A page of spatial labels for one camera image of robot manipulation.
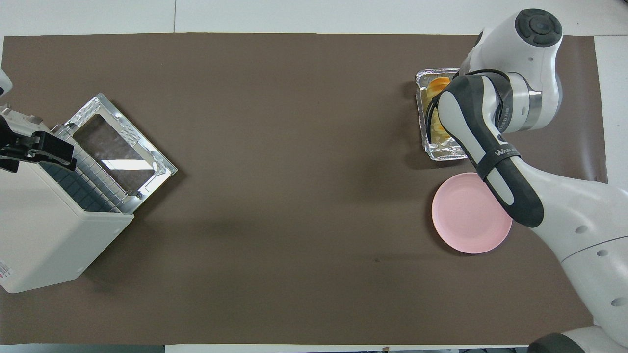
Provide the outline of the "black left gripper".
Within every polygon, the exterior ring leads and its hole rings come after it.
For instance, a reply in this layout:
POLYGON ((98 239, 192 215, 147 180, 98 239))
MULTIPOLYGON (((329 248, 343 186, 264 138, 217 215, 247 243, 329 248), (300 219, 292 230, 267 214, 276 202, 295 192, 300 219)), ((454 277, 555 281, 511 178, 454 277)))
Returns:
POLYGON ((76 170, 75 145, 63 141, 45 131, 36 131, 31 136, 12 130, 5 118, 0 119, 0 169, 17 172, 20 160, 31 158, 34 163, 59 165, 69 171, 76 170))

